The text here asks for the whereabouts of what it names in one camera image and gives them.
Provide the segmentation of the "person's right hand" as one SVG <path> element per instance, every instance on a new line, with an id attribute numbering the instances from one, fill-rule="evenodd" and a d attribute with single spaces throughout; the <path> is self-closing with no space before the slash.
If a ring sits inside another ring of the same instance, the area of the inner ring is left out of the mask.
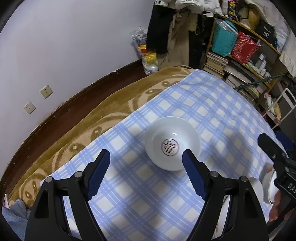
<path id="1" fill-rule="evenodd" d="M 282 192 L 278 190 L 274 196 L 274 203 L 271 208 L 271 211 L 269 212 L 269 221 L 274 221 L 278 218 L 279 216 L 278 206 L 281 202 L 281 198 L 282 198 Z"/>

